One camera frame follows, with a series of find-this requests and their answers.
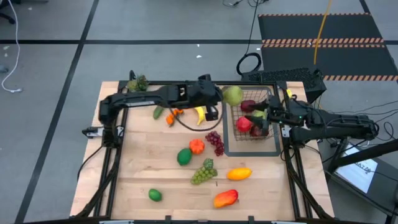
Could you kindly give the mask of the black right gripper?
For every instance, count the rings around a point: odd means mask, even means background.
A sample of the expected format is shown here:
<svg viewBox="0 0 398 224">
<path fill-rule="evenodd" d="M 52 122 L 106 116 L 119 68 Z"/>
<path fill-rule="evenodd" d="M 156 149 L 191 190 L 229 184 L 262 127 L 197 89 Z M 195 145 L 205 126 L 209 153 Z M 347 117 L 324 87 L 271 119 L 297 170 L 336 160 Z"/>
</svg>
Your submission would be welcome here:
<svg viewBox="0 0 398 224">
<path fill-rule="evenodd" d="M 252 105 L 254 110 L 264 111 L 267 109 L 267 119 L 250 115 L 245 117 L 252 122 L 252 126 L 258 126 L 269 131 L 269 121 L 289 126 L 303 126 L 307 115 L 306 107 L 299 105 L 294 100 L 288 100 L 288 106 L 284 107 L 278 96 L 269 96 L 268 99 Z"/>
</svg>

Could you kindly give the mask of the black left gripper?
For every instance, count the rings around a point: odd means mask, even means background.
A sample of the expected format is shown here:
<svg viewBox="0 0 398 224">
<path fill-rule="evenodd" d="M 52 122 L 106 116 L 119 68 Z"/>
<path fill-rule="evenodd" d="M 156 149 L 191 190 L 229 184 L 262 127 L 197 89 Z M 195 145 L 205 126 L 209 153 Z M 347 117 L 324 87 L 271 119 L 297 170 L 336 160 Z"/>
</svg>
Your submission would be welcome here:
<svg viewBox="0 0 398 224">
<path fill-rule="evenodd" d="M 205 118 L 207 121 L 218 119 L 219 112 L 215 106 L 223 101 L 223 94 L 211 80 L 210 74 L 198 77 L 198 80 L 192 82 L 187 88 L 188 108 L 199 106 L 206 107 Z"/>
</svg>

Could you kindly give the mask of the dark red apple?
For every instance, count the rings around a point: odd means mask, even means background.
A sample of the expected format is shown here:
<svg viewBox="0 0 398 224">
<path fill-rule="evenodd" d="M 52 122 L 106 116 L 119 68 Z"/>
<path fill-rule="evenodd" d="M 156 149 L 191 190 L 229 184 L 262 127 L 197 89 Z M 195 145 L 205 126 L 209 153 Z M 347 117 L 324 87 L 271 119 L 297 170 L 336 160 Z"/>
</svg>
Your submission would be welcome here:
<svg viewBox="0 0 398 224">
<path fill-rule="evenodd" d="M 245 113 L 251 113 L 255 110 L 255 104 L 256 102 L 254 100 L 244 100 L 241 102 L 240 109 Z"/>
</svg>

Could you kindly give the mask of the yellow banana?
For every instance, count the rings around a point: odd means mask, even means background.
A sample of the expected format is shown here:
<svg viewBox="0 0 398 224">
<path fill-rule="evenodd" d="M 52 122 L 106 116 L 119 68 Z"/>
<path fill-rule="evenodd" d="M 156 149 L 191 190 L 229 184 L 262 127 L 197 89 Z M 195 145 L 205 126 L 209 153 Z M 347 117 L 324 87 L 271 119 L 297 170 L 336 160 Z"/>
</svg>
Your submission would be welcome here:
<svg viewBox="0 0 398 224">
<path fill-rule="evenodd" d="M 202 106 L 195 107 L 195 111 L 198 115 L 197 126 L 201 125 L 205 120 L 205 109 Z"/>
</svg>

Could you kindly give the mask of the bright red apple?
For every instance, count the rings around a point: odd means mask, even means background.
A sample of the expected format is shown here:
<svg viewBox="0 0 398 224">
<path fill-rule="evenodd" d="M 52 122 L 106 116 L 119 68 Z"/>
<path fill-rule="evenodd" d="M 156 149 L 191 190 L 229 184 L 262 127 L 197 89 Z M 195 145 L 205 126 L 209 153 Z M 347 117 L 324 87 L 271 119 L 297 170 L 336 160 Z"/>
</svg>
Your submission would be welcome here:
<svg viewBox="0 0 398 224">
<path fill-rule="evenodd" d="M 246 133 L 246 132 L 250 131 L 251 128 L 252 128 L 252 122 L 250 120 L 248 120 L 245 116 L 240 117 L 236 121 L 236 129 L 240 133 Z"/>
</svg>

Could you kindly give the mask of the large green pear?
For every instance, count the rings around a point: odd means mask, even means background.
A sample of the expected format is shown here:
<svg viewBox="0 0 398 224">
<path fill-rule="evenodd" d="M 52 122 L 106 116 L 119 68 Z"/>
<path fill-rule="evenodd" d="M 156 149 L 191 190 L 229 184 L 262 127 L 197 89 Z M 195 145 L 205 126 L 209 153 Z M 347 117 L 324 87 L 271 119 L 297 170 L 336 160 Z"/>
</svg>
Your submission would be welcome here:
<svg viewBox="0 0 398 224">
<path fill-rule="evenodd" d="M 229 86 L 223 89 L 223 101 L 230 106 L 238 106 L 243 100 L 243 90 L 239 86 Z"/>
</svg>

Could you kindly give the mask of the small orange pumpkin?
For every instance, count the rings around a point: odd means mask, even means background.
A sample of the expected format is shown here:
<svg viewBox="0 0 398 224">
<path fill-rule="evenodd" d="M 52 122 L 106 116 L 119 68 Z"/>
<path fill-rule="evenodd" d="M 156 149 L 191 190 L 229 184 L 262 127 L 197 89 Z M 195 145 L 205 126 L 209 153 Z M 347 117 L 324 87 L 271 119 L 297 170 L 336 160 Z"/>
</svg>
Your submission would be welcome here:
<svg viewBox="0 0 398 224">
<path fill-rule="evenodd" d="M 205 143 L 201 139 L 194 139 L 189 142 L 192 154 L 201 154 L 205 150 Z"/>
</svg>

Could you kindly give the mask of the yellow mango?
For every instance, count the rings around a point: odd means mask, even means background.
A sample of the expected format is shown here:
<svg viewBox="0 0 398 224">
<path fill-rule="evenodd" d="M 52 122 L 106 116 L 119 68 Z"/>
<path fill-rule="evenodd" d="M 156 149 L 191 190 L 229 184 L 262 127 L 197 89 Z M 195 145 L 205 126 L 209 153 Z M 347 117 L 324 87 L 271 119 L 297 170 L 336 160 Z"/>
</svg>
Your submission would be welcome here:
<svg viewBox="0 0 398 224">
<path fill-rule="evenodd" d="M 250 177 L 252 174 L 252 170 L 246 167 L 243 168 L 236 168 L 236 169 L 232 169 L 230 170 L 226 177 L 229 180 L 244 180 L 247 179 L 248 177 Z"/>
</svg>

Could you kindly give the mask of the dark green round melon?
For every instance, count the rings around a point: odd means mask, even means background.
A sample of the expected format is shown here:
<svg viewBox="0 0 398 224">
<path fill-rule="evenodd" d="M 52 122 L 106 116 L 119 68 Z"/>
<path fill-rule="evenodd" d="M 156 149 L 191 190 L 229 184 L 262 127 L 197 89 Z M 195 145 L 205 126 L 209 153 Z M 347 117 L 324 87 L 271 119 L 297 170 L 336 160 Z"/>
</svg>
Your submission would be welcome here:
<svg viewBox="0 0 398 224">
<path fill-rule="evenodd" d="M 191 161 L 191 159 L 192 159 L 192 152 L 189 148 L 184 148 L 177 154 L 177 162 L 181 166 L 187 165 Z"/>
</svg>

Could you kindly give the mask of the green grape bunch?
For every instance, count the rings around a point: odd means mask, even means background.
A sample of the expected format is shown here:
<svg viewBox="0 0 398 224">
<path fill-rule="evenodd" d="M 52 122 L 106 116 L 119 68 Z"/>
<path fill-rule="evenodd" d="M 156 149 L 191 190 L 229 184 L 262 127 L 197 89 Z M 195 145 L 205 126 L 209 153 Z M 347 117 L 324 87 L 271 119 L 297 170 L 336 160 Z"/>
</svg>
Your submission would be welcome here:
<svg viewBox="0 0 398 224">
<path fill-rule="evenodd" d="M 218 171 L 214 168 L 213 159 L 207 158 L 203 161 L 202 166 L 197 169 L 191 178 L 193 185 L 200 185 L 218 175 Z"/>
</svg>

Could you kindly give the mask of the red orange mango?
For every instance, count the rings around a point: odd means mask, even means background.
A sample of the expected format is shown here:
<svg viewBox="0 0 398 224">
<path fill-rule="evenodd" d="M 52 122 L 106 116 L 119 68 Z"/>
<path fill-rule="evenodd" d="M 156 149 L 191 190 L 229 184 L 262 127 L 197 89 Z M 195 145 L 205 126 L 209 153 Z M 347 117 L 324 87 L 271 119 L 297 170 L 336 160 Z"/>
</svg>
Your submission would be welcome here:
<svg viewBox="0 0 398 224">
<path fill-rule="evenodd" d="M 231 189 L 218 194 L 213 200 L 213 205 L 215 208 L 226 207 L 234 204 L 238 200 L 238 197 L 238 191 Z"/>
</svg>

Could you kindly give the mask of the small bright green lime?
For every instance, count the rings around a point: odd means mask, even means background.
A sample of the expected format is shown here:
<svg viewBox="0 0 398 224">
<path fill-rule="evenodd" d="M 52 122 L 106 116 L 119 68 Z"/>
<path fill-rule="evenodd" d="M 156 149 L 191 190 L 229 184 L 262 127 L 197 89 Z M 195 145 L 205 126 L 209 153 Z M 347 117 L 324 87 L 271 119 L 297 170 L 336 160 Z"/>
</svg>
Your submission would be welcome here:
<svg viewBox="0 0 398 224">
<path fill-rule="evenodd" d="M 160 202 L 162 200 L 162 193 L 157 189 L 150 189 L 148 191 L 148 197 L 155 202 Z"/>
</svg>

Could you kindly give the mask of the orange tangerine cluster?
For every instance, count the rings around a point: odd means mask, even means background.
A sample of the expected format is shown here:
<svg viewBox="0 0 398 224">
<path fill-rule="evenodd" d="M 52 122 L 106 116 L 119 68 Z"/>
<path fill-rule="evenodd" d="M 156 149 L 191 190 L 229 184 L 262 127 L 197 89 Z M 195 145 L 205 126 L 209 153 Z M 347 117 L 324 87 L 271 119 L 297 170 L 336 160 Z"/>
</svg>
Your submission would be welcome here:
<svg viewBox="0 0 398 224">
<path fill-rule="evenodd" d="M 169 126 L 173 126 L 175 119 L 178 118 L 181 114 L 183 114 L 183 110 L 180 109 L 174 109 L 167 117 L 166 117 L 166 123 Z"/>
</svg>

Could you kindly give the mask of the black perforated computer case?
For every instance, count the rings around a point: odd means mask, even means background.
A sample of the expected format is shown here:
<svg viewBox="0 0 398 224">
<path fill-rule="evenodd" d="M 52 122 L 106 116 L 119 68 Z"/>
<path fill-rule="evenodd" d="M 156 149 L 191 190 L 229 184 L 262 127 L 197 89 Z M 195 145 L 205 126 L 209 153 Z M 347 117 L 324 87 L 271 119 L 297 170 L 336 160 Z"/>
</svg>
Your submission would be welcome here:
<svg viewBox="0 0 398 224">
<path fill-rule="evenodd" d="M 294 68 L 271 72 L 261 70 L 244 73 L 241 75 L 241 80 L 258 84 L 265 82 L 302 82 L 309 103 L 313 103 L 326 91 L 323 74 L 319 69 L 311 71 L 309 68 Z"/>
</svg>

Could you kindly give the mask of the purple grape bunch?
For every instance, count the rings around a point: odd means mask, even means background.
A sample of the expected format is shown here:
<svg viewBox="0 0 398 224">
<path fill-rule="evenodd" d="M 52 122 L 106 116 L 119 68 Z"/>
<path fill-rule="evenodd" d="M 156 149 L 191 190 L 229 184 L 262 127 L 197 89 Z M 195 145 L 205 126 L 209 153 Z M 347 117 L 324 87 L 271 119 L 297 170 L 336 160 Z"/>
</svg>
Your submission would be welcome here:
<svg viewBox="0 0 398 224">
<path fill-rule="evenodd" d="M 211 131 L 205 136 L 205 139 L 215 147 L 215 154 L 222 156 L 224 154 L 224 143 L 221 136 L 216 131 Z"/>
</svg>

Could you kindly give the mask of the spiky green potted plant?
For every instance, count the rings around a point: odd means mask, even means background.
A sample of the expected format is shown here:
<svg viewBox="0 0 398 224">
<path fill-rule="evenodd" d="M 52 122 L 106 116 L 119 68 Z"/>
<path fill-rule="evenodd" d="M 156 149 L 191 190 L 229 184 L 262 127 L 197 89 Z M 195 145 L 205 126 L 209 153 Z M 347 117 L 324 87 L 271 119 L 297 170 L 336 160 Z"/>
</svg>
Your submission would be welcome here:
<svg viewBox="0 0 398 224">
<path fill-rule="evenodd" d="M 149 83 L 144 75 L 133 77 L 132 80 L 128 81 L 127 89 L 133 91 L 146 91 Z"/>
</svg>

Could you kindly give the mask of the black hazard-striped floor mat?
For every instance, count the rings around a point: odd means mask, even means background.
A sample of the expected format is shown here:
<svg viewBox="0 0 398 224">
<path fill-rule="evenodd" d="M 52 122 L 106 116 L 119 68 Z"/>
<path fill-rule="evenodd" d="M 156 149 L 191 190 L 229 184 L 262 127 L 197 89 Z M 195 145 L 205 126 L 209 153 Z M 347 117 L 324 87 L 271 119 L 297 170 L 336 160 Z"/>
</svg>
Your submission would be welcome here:
<svg viewBox="0 0 398 224">
<path fill-rule="evenodd" d="M 267 71 L 307 67 L 328 81 L 394 81 L 398 68 L 370 13 L 261 14 Z"/>
</svg>

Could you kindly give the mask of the black chair base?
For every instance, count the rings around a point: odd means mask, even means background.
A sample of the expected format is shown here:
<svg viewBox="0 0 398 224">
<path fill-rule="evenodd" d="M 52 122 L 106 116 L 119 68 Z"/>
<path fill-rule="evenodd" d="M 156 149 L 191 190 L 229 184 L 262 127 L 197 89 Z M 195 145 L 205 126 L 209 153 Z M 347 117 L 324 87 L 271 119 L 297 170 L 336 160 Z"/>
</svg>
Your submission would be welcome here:
<svg viewBox="0 0 398 224">
<path fill-rule="evenodd" d="M 4 0 L 0 0 L 0 10 L 6 7 L 8 3 L 4 2 Z M 5 13 L 0 12 L 0 18 L 6 19 L 10 24 L 15 24 L 15 20 L 11 17 L 8 16 Z"/>
</svg>

